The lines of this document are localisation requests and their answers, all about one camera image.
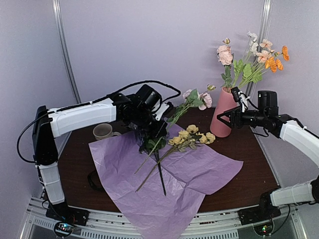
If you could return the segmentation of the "fuzzy green orange flower stem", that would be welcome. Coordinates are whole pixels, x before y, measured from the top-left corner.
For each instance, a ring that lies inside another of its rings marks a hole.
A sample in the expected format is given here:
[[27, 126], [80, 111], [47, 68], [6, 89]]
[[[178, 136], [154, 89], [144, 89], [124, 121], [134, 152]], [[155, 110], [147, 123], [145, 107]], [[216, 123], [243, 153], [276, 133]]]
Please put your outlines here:
[[266, 64], [267, 71], [265, 73], [269, 71], [271, 71], [272, 73], [276, 73], [278, 70], [283, 71], [284, 65], [281, 61], [281, 58], [284, 61], [290, 60], [288, 47], [285, 45], [282, 47], [281, 51], [274, 51], [274, 55], [270, 58], [270, 60], [268, 60], [268, 63]]

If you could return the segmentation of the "black printed ribbon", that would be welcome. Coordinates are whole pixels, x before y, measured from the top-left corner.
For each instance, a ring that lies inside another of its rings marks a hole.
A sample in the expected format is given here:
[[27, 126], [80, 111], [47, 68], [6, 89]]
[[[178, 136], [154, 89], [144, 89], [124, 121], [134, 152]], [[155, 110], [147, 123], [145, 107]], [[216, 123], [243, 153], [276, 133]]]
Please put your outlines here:
[[101, 186], [101, 187], [98, 187], [98, 186], [94, 183], [94, 181], [93, 181], [93, 176], [95, 176], [95, 175], [98, 176], [98, 172], [97, 172], [96, 169], [93, 170], [92, 172], [90, 172], [90, 173], [88, 174], [87, 180], [88, 180], [89, 186], [90, 186], [93, 190], [95, 190], [95, 191], [105, 193], [106, 191], [105, 191], [105, 189], [104, 189], [102, 186]]

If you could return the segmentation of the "yellow rose bunch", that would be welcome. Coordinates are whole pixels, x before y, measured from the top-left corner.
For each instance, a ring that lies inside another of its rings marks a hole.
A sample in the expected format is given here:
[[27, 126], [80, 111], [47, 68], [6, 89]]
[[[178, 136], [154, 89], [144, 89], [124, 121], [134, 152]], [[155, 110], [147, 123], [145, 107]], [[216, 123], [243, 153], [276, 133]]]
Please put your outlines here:
[[[186, 130], [180, 130], [177, 136], [165, 140], [166, 145], [159, 150], [160, 163], [175, 152], [183, 153], [186, 152], [188, 148], [196, 150], [204, 144], [212, 144], [215, 142], [216, 137], [210, 132], [200, 133], [199, 128], [196, 125], [191, 124], [186, 128]], [[155, 169], [157, 169], [157, 164], [155, 164], [155, 166], [150, 170], [149, 174], [142, 181], [136, 192], [144, 186]]]

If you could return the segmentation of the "purple tissue paper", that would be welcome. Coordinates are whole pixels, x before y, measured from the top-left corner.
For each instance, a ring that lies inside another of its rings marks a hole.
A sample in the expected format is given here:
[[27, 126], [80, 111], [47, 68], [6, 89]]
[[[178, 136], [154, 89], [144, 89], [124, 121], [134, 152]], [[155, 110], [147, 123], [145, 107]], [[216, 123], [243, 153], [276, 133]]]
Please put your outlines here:
[[161, 162], [165, 196], [158, 169], [136, 192], [156, 161], [150, 157], [135, 173], [147, 155], [139, 153], [133, 132], [92, 142], [89, 148], [103, 188], [125, 216], [177, 214], [193, 218], [204, 197], [227, 185], [243, 166], [242, 161], [207, 145], [175, 152]]

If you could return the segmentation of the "peach rose stem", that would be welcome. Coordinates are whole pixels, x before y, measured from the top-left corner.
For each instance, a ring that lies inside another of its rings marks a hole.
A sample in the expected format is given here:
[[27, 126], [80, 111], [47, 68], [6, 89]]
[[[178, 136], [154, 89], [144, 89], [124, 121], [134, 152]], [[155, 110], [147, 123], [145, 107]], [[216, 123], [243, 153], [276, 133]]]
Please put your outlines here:
[[220, 45], [217, 50], [218, 61], [224, 66], [224, 73], [221, 74], [226, 91], [230, 93], [232, 88], [233, 79], [231, 77], [231, 64], [233, 63], [233, 54], [231, 53], [230, 39], [225, 38], [223, 45]]

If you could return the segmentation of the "blue hydrangea flower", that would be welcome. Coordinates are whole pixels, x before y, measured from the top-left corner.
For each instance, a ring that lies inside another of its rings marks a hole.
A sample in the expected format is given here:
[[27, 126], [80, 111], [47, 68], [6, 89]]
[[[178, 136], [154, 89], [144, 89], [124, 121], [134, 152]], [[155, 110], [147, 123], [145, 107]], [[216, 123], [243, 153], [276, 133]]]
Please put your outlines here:
[[164, 136], [152, 137], [152, 136], [149, 136], [147, 134], [142, 135], [139, 153], [145, 152], [147, 154], [147, 157], [142, 162], [142, 164], [137, 168], [135, 173], [137, 173], [143, 167], [143, 165], [147, 162], [147, 160], [153, 155], [155, 157], [155, 160], [156, 160], [163, 194], [166, 196], [166, 188], [164, 185], [162, 168], [161, 168], [161, 164], [159, 162], [160, 161], [159, 150], [162, 149], [165, 145], [166, 145], [166, 140], [165, 140]]

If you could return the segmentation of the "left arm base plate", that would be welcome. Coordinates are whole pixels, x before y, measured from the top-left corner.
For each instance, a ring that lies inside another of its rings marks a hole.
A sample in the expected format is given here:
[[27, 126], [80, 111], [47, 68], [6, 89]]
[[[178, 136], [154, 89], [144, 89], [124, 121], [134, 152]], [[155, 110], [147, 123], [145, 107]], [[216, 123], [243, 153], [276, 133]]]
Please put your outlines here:
[[86, 226], [89, 211], [69, 206], [49, 205], [45, 215], [68, 224]]

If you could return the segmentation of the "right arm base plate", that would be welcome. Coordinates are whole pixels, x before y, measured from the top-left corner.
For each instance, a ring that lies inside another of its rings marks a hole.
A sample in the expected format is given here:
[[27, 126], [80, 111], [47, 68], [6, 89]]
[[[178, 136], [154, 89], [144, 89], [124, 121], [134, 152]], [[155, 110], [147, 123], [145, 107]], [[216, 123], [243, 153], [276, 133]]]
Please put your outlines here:
[[281, 215], [281, 211], [278, 207], [263, 208], [261, 206], [255, 206], [251, 208], [241, 209], [238, 211], [238, 216], [241, 225], [254, 224], [266, 220], [271, 220], [272, 218]]

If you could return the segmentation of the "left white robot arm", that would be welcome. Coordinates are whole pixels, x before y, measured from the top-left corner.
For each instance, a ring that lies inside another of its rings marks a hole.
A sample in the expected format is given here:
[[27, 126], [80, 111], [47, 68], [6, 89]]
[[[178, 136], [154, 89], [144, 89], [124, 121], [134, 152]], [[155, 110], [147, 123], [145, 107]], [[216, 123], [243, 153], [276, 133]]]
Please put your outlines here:
[[167, 124], [162, 117], [169, 107], [154, 91], [128, 96], [117, 93], [104, 99], [59, 109], [39, 107], [36, 115], [38, 121], [32, 135], [33, 158], [53, 214], [61, 221], [67, 221], [72, 216], [58, 171], [57, 137], [94, 124], [114, 121], [133, 124], [153, 137], [164, 136]]

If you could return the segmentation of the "pink and yellow roses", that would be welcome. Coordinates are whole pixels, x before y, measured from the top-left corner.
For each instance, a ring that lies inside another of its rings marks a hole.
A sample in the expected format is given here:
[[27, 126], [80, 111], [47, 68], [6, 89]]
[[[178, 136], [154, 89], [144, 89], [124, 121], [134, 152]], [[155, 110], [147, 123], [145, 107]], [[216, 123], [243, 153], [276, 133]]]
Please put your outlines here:
[[169, 129], [172, 128], [173, 125], [177, 123], [177, 121], [187, 113], [190, 108], [198, 108], [201, 111], [212, 107], [212, 97], [210, 95], [211, 91], [214, 91], [216, 87], [214, 85], [208, 85], [207, 90], [203, 93], [199, 93], [197, 89], [186, 91], [182, 97], [184, 99], [184, 103], [180, 104], [173, 115], [165, 120], [168, 123], [166, 127], [167, 135], [166, 139], [173, 138], [169, 134]]

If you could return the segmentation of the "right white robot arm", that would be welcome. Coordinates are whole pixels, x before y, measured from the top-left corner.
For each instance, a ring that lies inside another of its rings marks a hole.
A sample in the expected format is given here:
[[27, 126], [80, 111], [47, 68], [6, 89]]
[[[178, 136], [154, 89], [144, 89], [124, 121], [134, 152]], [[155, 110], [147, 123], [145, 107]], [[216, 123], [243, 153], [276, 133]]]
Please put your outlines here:
[[[287, 114], [279, 115], [278, 110], [271, 110], [269, 107], [244, 112], [239, 107], [235, 107], [219, 114], [217, 119], [230, 128], [242, 128], [245, 125], [253, 128], [260, 126], [265, 133], [270, 133], [291, 144], [315, 165], [319, 164], [319, 138], [302, 126], [297, 118]], [[319, 179], [316, 178], [266, 193], [261, 197], [255, 214], [259, 219], [265, 220], [275, 211], [275, 207], [298, 203], [313, 205], [318, 202]]]

